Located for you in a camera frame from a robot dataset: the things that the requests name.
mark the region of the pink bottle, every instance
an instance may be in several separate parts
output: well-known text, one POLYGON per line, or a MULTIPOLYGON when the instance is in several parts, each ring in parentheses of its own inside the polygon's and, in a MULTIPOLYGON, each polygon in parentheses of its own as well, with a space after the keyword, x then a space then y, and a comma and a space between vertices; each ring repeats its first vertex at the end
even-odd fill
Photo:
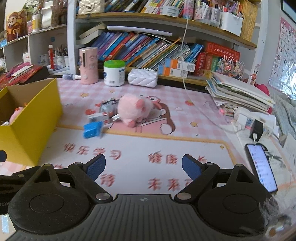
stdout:
POLYGON ((85 85, 97 83, 99 80, 97 47, 82 48, 79 50, 80 82, 85 85))

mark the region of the white quilted purse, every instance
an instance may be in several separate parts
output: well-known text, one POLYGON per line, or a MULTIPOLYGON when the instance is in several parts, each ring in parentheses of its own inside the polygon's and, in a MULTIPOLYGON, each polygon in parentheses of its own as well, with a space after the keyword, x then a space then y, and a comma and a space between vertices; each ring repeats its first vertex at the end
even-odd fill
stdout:
POLYGON ((103 0, 81 0, 79 2, 79 15, 100 13, 105 11, 105 2, 103 0))
POLYGON ((128 74, 131 85, 141 85, 154 88, 157 85, 157 72, 152 69, 132 69, 128 74))

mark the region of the stack of papers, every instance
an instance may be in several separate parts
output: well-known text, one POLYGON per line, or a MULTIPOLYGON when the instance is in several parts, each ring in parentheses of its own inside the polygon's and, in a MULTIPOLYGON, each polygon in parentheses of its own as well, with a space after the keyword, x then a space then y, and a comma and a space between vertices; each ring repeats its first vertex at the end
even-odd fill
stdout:
POLYGON ((257 87, 219 73, 212 74, 206 89, 225 115, 233 116, 240 106, 262 113, 267 113, 269 107, 273 108, 274 100, 257 87))

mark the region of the light blue tape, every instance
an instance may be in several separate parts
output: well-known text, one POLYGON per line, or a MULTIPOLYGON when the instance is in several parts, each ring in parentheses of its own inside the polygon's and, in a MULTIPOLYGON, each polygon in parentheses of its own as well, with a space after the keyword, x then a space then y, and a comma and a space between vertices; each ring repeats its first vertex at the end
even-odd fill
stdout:
POLYGON ((8 214, 1 215, 2 218, 2 233, 9 234, 8 214))

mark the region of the gray ribbed panel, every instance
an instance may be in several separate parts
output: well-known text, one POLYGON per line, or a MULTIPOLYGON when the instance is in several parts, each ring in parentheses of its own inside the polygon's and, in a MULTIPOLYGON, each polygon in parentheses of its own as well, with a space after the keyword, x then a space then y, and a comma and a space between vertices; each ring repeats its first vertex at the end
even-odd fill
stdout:
POLYGON ((249 240, 218 233, 198 218, 191 205, 178 204, 171 200, 168 194, 120 194, 111 203, 97 204, 83 223, 69 231, 44 236, 18 231, 8 240, 235 241, 240 239, 249 240))

